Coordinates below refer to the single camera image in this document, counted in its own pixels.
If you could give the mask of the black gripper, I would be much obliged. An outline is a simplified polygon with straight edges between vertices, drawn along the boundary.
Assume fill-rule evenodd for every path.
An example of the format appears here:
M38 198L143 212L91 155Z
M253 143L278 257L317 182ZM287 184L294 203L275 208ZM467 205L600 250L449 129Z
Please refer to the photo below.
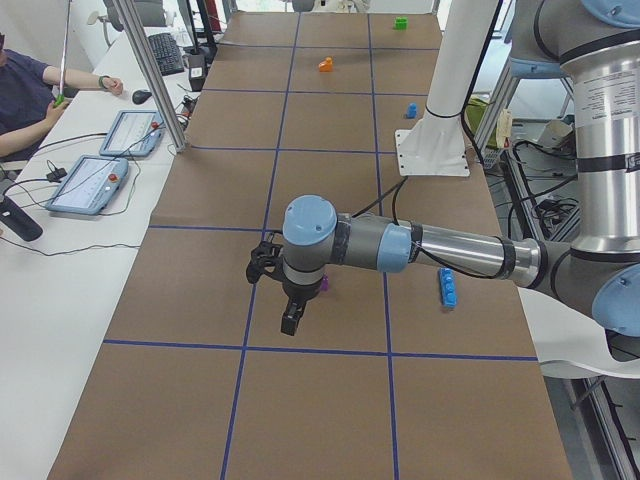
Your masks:
M295 335L304 315L305 303L319 294L320 283L300 285L284 282L283 290L288 297L288 303L282 314L280 331L285 335Z

